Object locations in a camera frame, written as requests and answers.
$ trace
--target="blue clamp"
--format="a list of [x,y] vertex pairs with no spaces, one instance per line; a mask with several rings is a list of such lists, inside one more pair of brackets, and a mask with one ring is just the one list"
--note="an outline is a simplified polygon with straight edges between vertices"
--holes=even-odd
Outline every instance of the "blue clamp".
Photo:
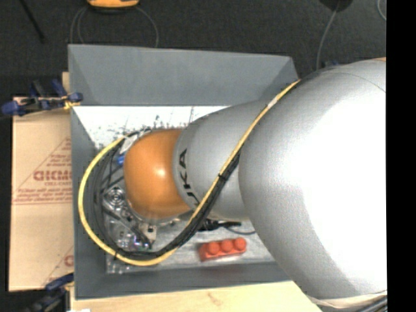
[[53,79],[51,85],[58,98],[46,99],[50,96],[47,95],[40,82],[35,80],[29,88],[29,97],[22,99],[20,103],[17,101],[6,102],[1,106],[1,112],[7,116],[24,116],[32,112],[67,107],[68,104],[79,103],[84,99],[80,92],[68,95],[58,79]]

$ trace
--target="black wire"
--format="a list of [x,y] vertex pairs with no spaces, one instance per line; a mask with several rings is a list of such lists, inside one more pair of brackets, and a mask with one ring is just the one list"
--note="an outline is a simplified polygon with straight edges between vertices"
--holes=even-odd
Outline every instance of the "black wire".
[[250,236],[250,235],[254,235],[255,230],[253,231],[238,231],[238,230],[234,230],[231,227],[224,227],[224,229],[232,232],[232,233],[237,233],[239,235],[244,235],[244,236]]

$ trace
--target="orange sphere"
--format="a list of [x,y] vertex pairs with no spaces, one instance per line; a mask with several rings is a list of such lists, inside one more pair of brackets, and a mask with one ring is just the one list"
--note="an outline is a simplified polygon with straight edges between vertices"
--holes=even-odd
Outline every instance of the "orange sphere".
[[125,155],[127,200],[140,216],[158,220],[189,210],[172,176],[172,156],[180,134],[180,129],[154,130],[136,141]]
[[231,239],[225,239],[221,242],[221,250],[223,252],[230,252],[233,249],[233,241]]

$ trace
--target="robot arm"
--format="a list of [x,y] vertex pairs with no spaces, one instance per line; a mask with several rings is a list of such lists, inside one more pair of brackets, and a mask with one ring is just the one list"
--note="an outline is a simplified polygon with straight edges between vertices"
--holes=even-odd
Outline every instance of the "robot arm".
[[201,218],[249,218],[280,267],[324,311],[359,311],[384,299],[385,66],[366,60],[320,71],[271,102],[142,135],[124,159],[133,212],[155,226],[193,215],[188,231],[133,264],[174,253]]

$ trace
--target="gray box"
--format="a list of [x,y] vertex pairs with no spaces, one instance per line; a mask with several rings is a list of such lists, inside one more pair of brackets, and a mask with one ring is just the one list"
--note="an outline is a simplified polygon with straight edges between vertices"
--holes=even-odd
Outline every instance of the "gray box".
[[[298,79],[290,57],[107,45],[69,45],[72,92],[82,105],[222,106],[268,99]],[[289,278],[275,262],[110,275],[105,252],[80,223],[79,182],[96,150],[76,113],[71,115],[75,296],[99,298],[183,291]]]

